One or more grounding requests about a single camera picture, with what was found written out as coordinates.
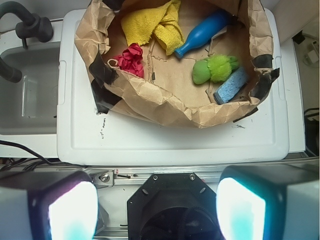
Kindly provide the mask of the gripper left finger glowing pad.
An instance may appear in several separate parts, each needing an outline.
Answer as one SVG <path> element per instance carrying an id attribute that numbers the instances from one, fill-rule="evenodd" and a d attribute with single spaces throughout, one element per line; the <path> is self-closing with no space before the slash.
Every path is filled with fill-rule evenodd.
<path id="1" fill-rule="evenodd" d="M 2 240 L 92 240 L 98 192 L 84 171 L 2 171 Z"/>

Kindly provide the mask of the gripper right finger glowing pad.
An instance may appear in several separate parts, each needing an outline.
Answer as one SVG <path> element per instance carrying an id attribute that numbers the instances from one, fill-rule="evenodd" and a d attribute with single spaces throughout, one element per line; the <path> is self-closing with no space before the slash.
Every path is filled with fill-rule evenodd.
<path id="1" fill-rule="evenodd" d="M 318 240 L 316 165 L 230 165 L 219 180 L 216 213 L 227 240 Z"/>

